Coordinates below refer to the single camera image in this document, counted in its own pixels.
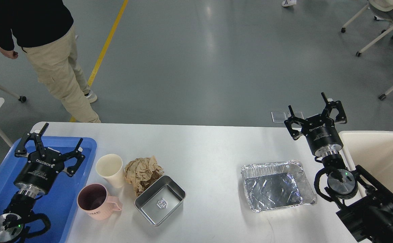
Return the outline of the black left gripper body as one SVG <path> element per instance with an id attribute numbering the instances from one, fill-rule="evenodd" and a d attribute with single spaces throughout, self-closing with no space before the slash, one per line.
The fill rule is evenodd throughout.
<path id="1" fill-rule="evenodd" d="M 45 157 L 38 151 L 29 154 L 28 162 L 14 181 L 19 195 L 47 195 L 58 174 L 65 169 L 68 154 L 50 147 L 44 149 Z"/>

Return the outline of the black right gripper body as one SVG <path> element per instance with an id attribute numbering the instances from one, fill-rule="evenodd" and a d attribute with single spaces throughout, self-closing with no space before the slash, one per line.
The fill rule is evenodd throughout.
<path id="1" fill-rule="evenodd" d="M 301 133 L 306 137 L 312 155 L 324 157 L 342 150 L 343 142 L 332 118 L 322 114 L 314 115 L 303 120 L 301 127 Z"/>

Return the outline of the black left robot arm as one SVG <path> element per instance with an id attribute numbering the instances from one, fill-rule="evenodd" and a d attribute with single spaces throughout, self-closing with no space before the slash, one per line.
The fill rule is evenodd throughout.
<path id="1" fill-rule="evenodd" d="M 33 207 L 50 192 L 61 172 L 73 177 L 85 159 L 83 138 L 67 153 L 45 147 L 41 138 L 48 126 L 45 123 L 40 131 L 25 134 L 14 150 L 14 156 L 27 158 L 27 163 L 14 181 L 19 190 L 0 215 L 0 243 L 23 243 L 50 230 L 47 215 L 34 213 Z"/>

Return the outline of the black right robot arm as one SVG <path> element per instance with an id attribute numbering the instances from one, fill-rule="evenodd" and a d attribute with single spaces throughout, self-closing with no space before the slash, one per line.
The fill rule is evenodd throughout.
<path id="1" fill-rule="evenodd" d="M 337 216 L 357 242 L 393 243 L 393 192 L 362 166 L 347 168 L 335 127 L 347 123 L 342 102 L 328 99 L 324 92 L 321 96 L 321 113 L 301 118 L 288 106 L 290 115 L 284 120 L 292 139 L 305 137 L 314 160 L 323 165 L 314 177 L 314 189 L 338 206 Z"/>

